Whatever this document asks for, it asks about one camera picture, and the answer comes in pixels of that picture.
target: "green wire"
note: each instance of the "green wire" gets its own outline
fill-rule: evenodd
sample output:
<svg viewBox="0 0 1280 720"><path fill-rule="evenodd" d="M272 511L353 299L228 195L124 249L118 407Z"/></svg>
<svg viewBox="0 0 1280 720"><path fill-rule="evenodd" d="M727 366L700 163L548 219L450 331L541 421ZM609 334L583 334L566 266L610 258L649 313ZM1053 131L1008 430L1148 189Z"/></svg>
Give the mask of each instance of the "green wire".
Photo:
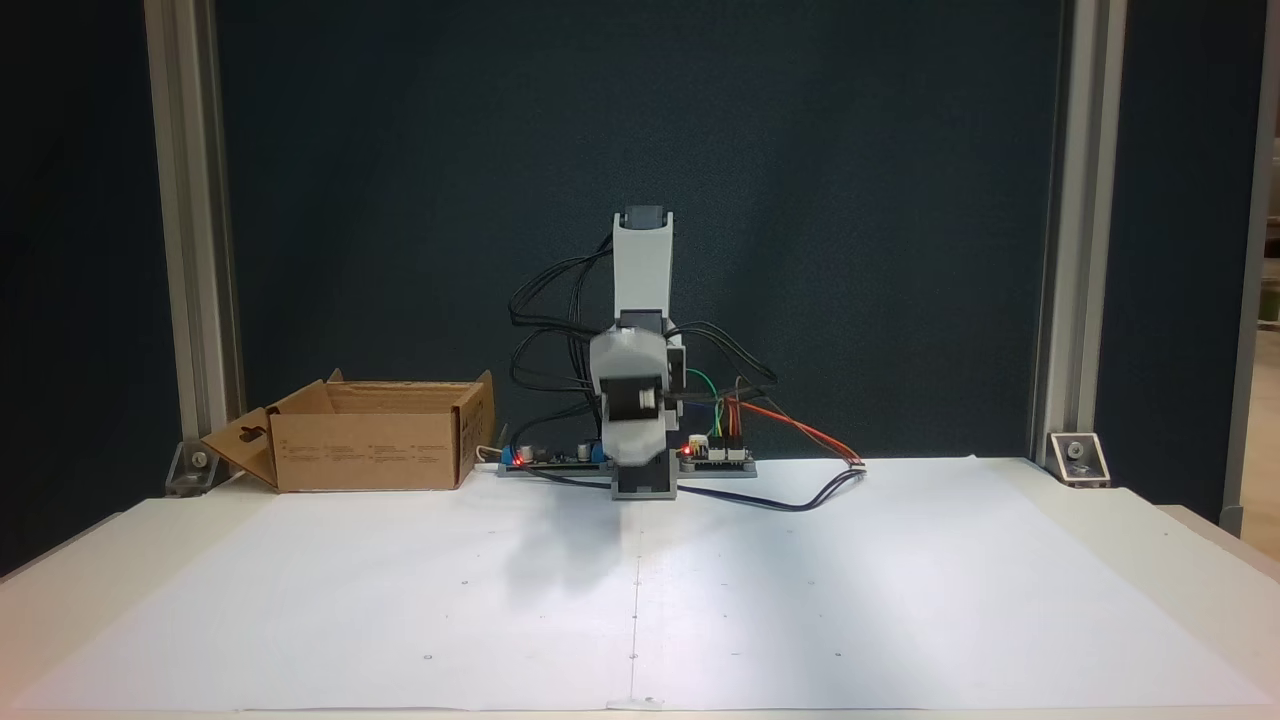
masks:
<svg viewBox="0 0 1280 720"><path fill-rule="evenodd" d="M707 382L707 387L712 388L712 395L719 396L719 391L716 389L716 383L713 383L712 379L707 377L707 373L704 373L701 370L695 370L692 368L685 368L685 369L689 370L690 373L698 375L699 378L704 379ZM721 432L719 432L719 411L721 411L721 405L722 405L722 402L719 400L717 400L716 401L716 424L712 425L712 429L707 430L707 434L709 434L709 436L718 436L718 434L721 434Z"/></svg>

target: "black plastic part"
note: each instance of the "black plastic part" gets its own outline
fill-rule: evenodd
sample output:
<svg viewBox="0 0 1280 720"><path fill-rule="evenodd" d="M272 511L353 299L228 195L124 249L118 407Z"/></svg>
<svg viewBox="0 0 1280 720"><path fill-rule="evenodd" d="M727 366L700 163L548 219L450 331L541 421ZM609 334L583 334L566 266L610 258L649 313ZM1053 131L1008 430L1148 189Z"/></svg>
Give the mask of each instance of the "black plastic part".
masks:
<svg viewBox="0 0 1280 720"><path fill-rule="evenodd" d="M668 392L685 392L685 348L678 345L667 346L667 374L671 377L668 384L671 386ZM667 410L675 410L678 406L678 401L673 397L667 397L666 407Z"/></svg>
<svg viewBox="0 0 1280 720"><path fill-rule="evenodd" d="M640 397L653 392L653 405L645 407ZM600 380L604 413L611 423L618 420L653 420L662 413L662 378L605 378Z"/></svg>
<svg viewBox="0 0 1280 720"><path fill-rule="evenodd" d="M666 224L662 205L627 205L622 213L622 227L628 231L655 231Z"/></svg>
<svg viewBox="0 0 1280 720"><path fill-rule="evenodd" d="M671 454L659 452L648 465L618 466L618 495L650 495L671 492Z"/></svg>
<svg viewBox="0 0 1280 720"><path fill-rule="evenodd" d="M618 315L620 328L636 328L662 334L662 310L623 310Z"/></svg>

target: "dark backdrop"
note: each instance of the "dark backdrop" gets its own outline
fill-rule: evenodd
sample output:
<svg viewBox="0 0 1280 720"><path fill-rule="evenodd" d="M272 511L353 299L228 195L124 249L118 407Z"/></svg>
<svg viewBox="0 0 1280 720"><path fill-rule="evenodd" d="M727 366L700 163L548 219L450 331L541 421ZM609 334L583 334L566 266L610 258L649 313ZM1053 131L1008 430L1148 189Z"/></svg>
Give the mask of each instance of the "dark backdrop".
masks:
<svg viewBox="0 0 1280 720"><path fill-rule="evenodd" d="M772 364L794 415L877 456L1023 455L1061 15L1027 0L221 0L250 401L339 365L493 369L503 419L556 407L506 380L522 337L507 297L594 247L623 205L662 204L675 318ZM561 343L541 356L567 370ZM732 380L705 346L691 364ZM759 423L748 442L813 452Z"/></svg>
<svg viewBox="0 0 1280 720"><path fill-rule="evenodd" d="M1096 427L1120 484L1216 521L1266 3L1130 0L1128 24Z"/></svg>
<svg viewBox="0 0 1280 720"><path fill-rule="evenodd" d="M0 17L3 575L160 495L182 432L142 3Z"/></svg>

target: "cardboard box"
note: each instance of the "cardboard box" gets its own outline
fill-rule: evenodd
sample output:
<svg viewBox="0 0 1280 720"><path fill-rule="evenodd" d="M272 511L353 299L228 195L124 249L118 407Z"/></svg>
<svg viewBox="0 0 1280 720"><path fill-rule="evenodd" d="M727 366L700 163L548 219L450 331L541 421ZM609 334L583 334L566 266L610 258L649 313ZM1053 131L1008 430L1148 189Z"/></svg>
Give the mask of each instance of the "cardboard box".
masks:
<svg viewBox="0 0 1280 720"><path fill-rule="evenodd" d="M453 489L493 442L493 377L346 382L340 370L204 438L279 492Z"/></svg>

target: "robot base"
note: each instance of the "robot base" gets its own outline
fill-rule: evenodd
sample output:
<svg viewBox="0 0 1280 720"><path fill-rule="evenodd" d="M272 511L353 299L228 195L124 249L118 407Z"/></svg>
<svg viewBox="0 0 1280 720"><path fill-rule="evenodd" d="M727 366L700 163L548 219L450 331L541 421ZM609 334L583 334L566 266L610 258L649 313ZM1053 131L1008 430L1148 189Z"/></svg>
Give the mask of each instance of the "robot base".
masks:
<svg viewBox="0 0 1280 720"><path fill-rule="evenodd" d="M614 465L613 500L675 500L678 468L675 450L660 452L639 468Z"/></svg>

